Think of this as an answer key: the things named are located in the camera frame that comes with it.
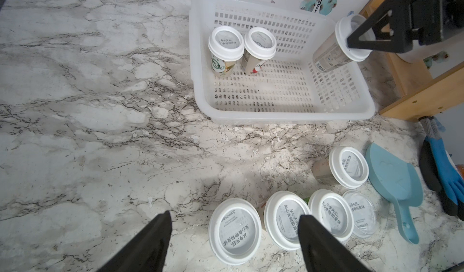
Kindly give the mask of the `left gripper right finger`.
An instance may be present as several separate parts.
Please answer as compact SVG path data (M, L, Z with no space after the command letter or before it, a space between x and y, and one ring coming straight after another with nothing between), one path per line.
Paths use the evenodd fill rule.
M351 254L312 215L302 215L298 223L304 263L309 272L367 272Z

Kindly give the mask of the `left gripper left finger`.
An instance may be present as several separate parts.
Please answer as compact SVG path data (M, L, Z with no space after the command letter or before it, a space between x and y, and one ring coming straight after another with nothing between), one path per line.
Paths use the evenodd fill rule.
M170 212L157 215L100 272L161 272L172 233Z

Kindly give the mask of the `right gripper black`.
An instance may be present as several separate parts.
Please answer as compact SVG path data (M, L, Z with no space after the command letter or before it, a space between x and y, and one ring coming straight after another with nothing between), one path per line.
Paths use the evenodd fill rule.
M406 53L464 32L464 0L384 0L347 38L351 49Z

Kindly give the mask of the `yogurt cup back row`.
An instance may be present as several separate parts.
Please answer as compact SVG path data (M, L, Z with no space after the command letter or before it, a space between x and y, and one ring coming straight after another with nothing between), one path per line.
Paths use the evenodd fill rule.
M211 69L216 76L227 77L244 55L242 34L229 26L214 29L208 39L211 52Z
M371 54L372 50L348 47L347 41L366 20L362 15L352 14L337 22L334 32L313 54L312 60L319 72L331 72L352 61L362 62Z
M245 52L242 58L242 70L247 75L255 75L265 63L274 58L277 52L277 40L267 29L253 27L244 36Z
M321 184L357 189L367 181L369 167L359 150L339 146L332 148L327 157L315 162L312 173Z

